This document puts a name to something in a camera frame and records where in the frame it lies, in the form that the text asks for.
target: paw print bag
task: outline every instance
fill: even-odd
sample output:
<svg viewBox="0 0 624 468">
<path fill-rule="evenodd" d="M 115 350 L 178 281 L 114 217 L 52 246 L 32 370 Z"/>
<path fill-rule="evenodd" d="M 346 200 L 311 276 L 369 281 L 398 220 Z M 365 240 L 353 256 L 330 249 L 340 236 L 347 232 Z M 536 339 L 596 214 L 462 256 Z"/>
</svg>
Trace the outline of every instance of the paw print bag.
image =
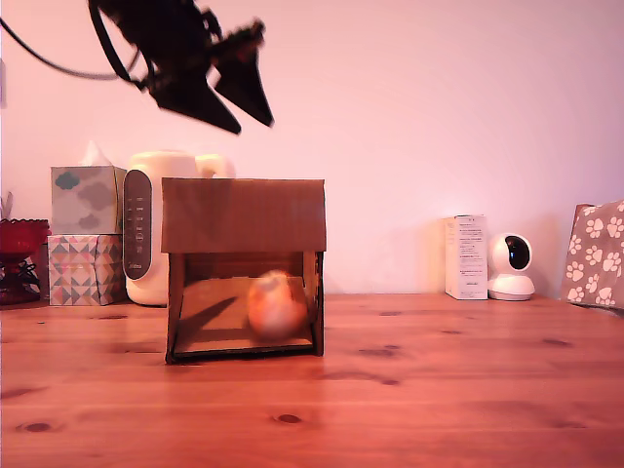
<svg viewBox="0 0 624 468">
<path fill-rule="evenodd" d="M 624 310 L 624 200 L 579 205 L 569 239 L 561 299 Z"/>
</svg>

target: geometric pattern tissue box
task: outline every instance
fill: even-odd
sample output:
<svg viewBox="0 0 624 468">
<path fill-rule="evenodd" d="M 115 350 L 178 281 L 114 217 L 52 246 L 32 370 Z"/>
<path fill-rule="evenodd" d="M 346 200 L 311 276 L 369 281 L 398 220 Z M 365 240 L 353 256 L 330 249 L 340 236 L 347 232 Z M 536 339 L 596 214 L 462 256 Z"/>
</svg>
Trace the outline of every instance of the geometric pattern tissue box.
<svg viewBox="0 0 624 468">
<path fill-rule="evenodd" d="M 124 300 L 121 235 L 48 236 L 50 305 L 107 305 Z"/>
</svg>

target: stacked boxes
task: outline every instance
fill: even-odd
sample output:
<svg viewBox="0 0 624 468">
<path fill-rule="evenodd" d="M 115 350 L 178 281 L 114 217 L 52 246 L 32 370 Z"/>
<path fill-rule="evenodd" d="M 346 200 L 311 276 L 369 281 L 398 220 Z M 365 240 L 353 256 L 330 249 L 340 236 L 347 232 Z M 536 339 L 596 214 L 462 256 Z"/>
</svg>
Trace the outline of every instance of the stacked boxes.
<svg viewBox="0 0 624 468">
<path fill-rule="evenodd" d="M 52 168 L 51 305 L 106 305 L 127 298 L 125 173 L 113 166 Z"/>
</svg>

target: tissue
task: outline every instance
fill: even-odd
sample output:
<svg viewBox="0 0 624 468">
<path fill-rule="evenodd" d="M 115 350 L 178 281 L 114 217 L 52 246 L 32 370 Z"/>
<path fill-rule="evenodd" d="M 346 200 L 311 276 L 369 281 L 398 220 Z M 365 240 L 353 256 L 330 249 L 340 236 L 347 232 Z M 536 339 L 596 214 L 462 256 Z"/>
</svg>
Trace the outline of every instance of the tissue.
<svg viewBox="0 0 624 468">
<path fill-rule="evenodd" d="M 197 171 L 204 178 L 236 178 L 234 165 L 219 154 L 203 154 L 195 157 Z"/>
<path fill-rule="evenodd" d="M 80 161 L 81 166 L 112 166 L 112 163 L 106 159 L 99 146 L 92 140 L 87 145 L 87 152 Z"/>
</svg>

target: white camera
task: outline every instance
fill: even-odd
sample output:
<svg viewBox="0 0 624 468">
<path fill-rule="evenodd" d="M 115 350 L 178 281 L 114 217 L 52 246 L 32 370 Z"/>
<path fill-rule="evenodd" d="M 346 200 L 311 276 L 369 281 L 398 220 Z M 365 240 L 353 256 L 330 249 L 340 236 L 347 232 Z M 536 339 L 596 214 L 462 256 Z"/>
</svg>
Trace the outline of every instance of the white camera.
<svg viewBox="0 0 624 468">
<path fill-rule="evenodd" d="M 533 250 L 525 237 L 512 233 L 494 237 L 489 244 L 489 296 L 500 300 L 530 299 L 535 285 L 525 272 L 532 261 Z"/>
</svg>

